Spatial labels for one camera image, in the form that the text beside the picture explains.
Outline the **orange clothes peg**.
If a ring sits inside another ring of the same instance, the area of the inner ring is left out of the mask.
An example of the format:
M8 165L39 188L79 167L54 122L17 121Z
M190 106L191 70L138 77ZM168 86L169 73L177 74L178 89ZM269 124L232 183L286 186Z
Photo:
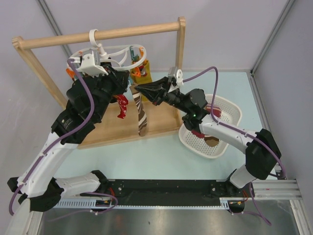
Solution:
M75 81L75 72L72 71L71 69L67 68L66 69L67 74L70 76L70 78L72 79L72 81Z

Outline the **teal peg far side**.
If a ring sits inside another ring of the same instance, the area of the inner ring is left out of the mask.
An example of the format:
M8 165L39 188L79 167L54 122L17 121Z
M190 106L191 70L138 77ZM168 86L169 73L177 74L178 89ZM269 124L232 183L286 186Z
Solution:
M130 51L130 56L131 56L132 62L135 62L136 61L136 56L134 54L133 46L129 47L129 51Z

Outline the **white perforated plastic basket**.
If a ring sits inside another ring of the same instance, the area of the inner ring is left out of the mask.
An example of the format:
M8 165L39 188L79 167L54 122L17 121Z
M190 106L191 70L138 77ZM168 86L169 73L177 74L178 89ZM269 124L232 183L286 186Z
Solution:
M221 97L215 96L214 115L224 122L239 125L242 119L242 111L235 103ZM192 152L208 159L215 159L223 155L228 143L210 136L198 137L182 125L179 129L180 142Z

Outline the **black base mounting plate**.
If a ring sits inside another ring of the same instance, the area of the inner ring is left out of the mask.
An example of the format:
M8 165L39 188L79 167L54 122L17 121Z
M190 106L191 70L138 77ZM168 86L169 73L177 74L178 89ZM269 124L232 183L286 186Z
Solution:
M220 198L250 198L254 189L243 189L217 180L103 180L96 193L112 193L119 206L217 206Z

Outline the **aluminium frame rail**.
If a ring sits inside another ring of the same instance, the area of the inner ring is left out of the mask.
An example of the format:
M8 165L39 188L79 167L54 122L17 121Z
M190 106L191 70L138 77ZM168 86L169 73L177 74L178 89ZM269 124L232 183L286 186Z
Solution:
M296 180L256 180L252 183L258 200L301 200Z

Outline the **tan maroon sock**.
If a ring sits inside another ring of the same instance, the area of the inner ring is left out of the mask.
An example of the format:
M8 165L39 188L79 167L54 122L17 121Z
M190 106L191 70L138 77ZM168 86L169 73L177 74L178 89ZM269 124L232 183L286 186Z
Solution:
M199 132L197 132L197 131L195 131L195 130L192 130L191 133L192 133L193 135L195 135L196 137L200 138L200 139L203 139L203 138L205 137L205 134L199 133Z

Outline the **white plastic clip hanger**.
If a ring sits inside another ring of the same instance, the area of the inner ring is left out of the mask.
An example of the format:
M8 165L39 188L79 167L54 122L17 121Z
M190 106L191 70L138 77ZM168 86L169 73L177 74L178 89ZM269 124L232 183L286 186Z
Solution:
M118 71L130 71L131 69L140 66L140 64L142 64L144 60L147 60L147 51L145 47L137 44L104 47L100 42L96 41L96 31L97 29L92 29L89 31L89 42L91 44L91 47L84 48L80 51L85 51L88 49L97 50L100 54L100 63L111 63L113 65L113 68ZM133 46L134 54L136 56L135 62L132 62L131 60L129 51L130 46ZM143 47L144 50L144 55L142 58L139 52L140 47Z

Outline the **wooden clothes rack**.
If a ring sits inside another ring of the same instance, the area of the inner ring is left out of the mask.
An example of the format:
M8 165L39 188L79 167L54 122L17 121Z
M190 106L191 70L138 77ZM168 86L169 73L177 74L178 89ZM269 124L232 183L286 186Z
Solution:
M96 40L124 38L131 36L148 35L164 32L177 32L176 66L182 67L183 50L185 40L185 17L179 17L176 22L152 24L145 26L127 27L106 31L97 31ZM62 108L66 106L66 98L57 85L51 79L45 68L32 52L34 48L52 47L67 44L83 43L89 41L88 33L69 34L24 40L22 37L14 37L12 45L21 58L37 75L50 94ZM149 102L143 103L144 111L147 114L147 134L145 138L159 137L175 134L181 126L180 111L167 104L155 106ZM129 103L127 116L124 120L116 117L118 105L109 105L104 119L96 125L96 128L87 135L80 149L99 147L104 145L117 144L122 142L140 140L137 133L137 108L132 101Z

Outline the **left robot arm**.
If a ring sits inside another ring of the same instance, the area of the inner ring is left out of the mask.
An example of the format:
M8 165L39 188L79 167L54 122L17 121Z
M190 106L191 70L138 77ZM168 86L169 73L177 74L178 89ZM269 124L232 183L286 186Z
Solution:
M72 178L54 175L69 154L101 123L115 96L127 91L129 71L118 71L105 64L104 74L79 76L66 92L66 108L54 121L48 139L33 165L20 177L12 177L7 184L18 202L30 203L29 209L45 212L62 198L83 194L104 195L108 190L107 178L100 170Z

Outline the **mustard yellow sock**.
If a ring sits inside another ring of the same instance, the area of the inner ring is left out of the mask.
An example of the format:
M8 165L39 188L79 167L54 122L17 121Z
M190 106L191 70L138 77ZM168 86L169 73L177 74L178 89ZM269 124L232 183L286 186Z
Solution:
M146 84L152 82L152 76L150 72L150 62L148 60L144 60L140 66L138 66L141 71L141 77L135 77L131 74L131 79L135 84Z

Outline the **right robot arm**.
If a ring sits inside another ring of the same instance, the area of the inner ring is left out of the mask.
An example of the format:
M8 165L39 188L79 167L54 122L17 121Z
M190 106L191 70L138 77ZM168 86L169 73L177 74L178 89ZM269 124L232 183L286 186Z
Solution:
M165 102L184 112L182 121L189 131L216 137L244 153L245 164L234 170L225 182L225 190L230 196L238 196L256 179L265 180L275 165L281 163L280 150L270 131L253 132L220 121L207 110L202 89L192 89L184 94L173 85L172 79L164 77L156 82L136 85L135 90L155 106Z

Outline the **brown white striped sock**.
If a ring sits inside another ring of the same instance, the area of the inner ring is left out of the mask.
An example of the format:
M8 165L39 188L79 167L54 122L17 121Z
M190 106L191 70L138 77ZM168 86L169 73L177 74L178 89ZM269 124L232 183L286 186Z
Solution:
M219 144L220 140L214 136L205 136L204 141L208 146L215 147L216 145Z

